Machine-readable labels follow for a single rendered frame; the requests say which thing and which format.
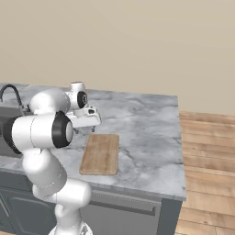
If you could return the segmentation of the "wooden cutting board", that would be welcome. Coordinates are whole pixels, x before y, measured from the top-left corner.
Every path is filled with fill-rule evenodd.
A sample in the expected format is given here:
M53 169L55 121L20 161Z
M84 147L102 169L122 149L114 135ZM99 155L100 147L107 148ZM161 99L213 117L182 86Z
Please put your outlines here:
M79 173L115 175L118 172L118 134L91 134L86 142Z

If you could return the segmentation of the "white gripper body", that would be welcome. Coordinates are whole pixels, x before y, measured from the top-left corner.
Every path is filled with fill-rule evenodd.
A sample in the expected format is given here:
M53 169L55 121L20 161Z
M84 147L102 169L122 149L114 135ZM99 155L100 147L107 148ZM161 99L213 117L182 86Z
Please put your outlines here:
M101 118L95 110L86 110L80 116L76 116L73 112L70 112L66 116L71 120L75 129L95 127L101 124Z

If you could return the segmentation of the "grey dishwasher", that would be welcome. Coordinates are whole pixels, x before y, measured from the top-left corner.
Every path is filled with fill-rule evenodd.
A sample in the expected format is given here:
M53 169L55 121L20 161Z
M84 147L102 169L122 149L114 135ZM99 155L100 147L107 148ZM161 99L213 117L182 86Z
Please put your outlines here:
M156 235L162 201L149 200L136 196L94 190L91 201L113 205L152 210L155 216L148 216L118 209L87 205L81 209L83 220L90 226L94 235Z

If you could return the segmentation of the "dark grey cupboard door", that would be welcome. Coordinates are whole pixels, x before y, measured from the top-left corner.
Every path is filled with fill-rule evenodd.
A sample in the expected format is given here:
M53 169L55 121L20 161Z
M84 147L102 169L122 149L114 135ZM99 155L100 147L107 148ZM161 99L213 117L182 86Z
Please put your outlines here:
M49 235L56 225L55 206L30 192L0 187L0 205L16 235Z

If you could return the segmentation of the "black curved sink tap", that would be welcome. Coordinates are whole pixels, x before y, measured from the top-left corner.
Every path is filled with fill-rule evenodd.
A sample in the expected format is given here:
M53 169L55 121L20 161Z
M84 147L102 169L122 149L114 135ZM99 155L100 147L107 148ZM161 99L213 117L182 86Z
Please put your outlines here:
M18 89L13 84L5 84L0 88L0 103L17 105L20 111L29 111L29 105L22 103Z

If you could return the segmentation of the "grey metal sink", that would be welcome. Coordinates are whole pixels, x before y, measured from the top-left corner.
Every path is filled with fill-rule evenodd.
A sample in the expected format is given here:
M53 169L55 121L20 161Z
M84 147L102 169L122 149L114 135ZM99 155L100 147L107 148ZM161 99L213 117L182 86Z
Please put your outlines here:
M15 153L6 143L4 138L4 125L10 118L21 117L20 110L15 107L0 106L0 156L21 158L21 154Z

